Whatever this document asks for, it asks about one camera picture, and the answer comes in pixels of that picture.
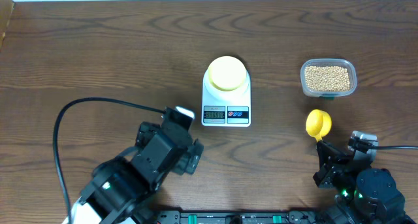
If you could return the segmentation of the yellow measuring scoop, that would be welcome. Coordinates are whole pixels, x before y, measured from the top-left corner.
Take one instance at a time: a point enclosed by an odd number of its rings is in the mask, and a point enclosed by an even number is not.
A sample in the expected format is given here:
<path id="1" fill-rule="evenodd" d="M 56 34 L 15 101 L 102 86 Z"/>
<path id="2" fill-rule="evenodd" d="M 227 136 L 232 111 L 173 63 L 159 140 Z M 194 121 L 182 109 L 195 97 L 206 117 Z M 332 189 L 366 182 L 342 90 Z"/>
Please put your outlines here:
<path id="1" fill-rule="evenodd" d="M 312 110 L 306 119 L 306 132 L 319 142 L 327 136 L 332 127 L 330 115 L 322 110 Z"/>

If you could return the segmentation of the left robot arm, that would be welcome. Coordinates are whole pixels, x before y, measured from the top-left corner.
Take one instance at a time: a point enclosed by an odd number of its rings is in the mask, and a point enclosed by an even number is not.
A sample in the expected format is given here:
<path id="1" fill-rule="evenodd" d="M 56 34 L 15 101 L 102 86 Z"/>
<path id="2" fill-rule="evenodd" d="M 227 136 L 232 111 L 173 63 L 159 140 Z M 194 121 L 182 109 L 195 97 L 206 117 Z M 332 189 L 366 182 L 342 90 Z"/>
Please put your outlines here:
<path id="1" fill-rule="evenodd" d="M 65 222 L 138 222 L 169 173 L 195 172 L 203 145 L 192 139 L 190 127 L 190 121 L 141 123 L 133 147 L 93 170 Z"/>

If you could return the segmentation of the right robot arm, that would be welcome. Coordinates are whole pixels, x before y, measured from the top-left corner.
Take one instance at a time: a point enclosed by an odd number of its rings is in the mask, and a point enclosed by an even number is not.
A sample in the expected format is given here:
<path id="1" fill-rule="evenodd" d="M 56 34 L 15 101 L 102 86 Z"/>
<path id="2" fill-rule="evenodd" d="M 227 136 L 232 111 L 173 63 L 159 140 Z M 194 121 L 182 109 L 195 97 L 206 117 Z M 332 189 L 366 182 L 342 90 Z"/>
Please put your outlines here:
<path id="1" fill-rule="evenodd" d="M 404 210 L 405 197 L 386 168 L 372 168 L 376 140 L 349 139 L 352 154 L 320 140 L 316 143 L 319 171 L 313 176 L 319 188 L 335 188 L 335 205 L 315 215 L 317 223 L 413 223 Z"/>

